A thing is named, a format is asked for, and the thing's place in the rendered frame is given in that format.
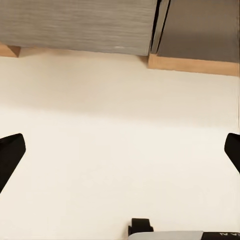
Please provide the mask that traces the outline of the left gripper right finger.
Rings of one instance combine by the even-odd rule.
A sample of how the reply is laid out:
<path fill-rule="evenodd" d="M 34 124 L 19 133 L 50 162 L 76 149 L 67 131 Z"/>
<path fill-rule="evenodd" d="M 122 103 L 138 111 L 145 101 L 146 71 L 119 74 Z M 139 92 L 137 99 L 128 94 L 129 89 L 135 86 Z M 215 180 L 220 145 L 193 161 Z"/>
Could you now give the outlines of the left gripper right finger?
<path fill-rule="evenodd" d="M 224 151 L 240 173 L 240 135 L 229 133 L 224 146 Z"/>

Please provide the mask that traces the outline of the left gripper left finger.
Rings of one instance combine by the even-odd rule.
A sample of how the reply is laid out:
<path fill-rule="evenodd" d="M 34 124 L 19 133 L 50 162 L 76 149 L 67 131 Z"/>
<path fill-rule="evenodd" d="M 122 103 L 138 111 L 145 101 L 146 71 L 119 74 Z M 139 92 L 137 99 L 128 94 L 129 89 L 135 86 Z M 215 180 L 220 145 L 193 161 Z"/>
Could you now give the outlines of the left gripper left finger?
<path fill-rule="evenodd" d="M 26 153 L 22 133 L 0 138 L 0 193 Z"/>

